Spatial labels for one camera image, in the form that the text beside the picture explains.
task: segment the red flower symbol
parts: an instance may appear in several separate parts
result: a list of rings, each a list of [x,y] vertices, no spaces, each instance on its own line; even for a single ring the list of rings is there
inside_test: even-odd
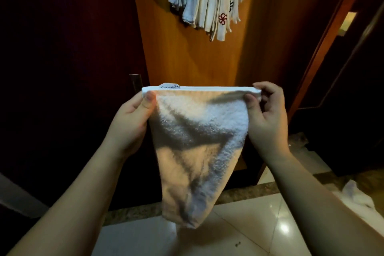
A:
[[[222,13],[219,17],[218,17],[218,21],[221,25],[225,25],[225,22],[227,21],[227,15],[225,13]]]

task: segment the person's right hand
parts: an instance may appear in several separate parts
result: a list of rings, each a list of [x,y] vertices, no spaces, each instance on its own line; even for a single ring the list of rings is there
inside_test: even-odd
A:
[[[255,88],[262,90],[264,112],[252,94],[244,96],[248,108],[248,136],[253,146],[264,159],[289,154],[288,119],[281,87],[271,82],[256,82]]]

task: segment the person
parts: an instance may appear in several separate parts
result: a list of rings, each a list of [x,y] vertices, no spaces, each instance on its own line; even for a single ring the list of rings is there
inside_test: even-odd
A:
[[[248,135],[270,168],[313,255],[384,255],[384,238],[321,185],[291,154],[283,90],[270,82],[263,109],[251,94]],[[111,202],[121,168],[141,145],[156,95],[141,92],[116,113],[104,141],[76,180],[9,252],[9,256],[90,255]]]

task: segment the clothing tag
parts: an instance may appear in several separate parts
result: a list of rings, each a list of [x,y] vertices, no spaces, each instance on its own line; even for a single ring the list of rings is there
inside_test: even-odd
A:
[[[180,88],[180,85],[176,83],[163,83],[159,85],[159,87],[162,89],[178,89]]]

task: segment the dark brown door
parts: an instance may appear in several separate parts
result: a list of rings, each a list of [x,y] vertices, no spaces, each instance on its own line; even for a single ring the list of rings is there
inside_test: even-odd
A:
[[[149,84],[136,3],[1,0],[0,16],[0,172],[50,206],[134,95],[129,74]],[[160,200],[147,136],[124,166],[110,209]]]

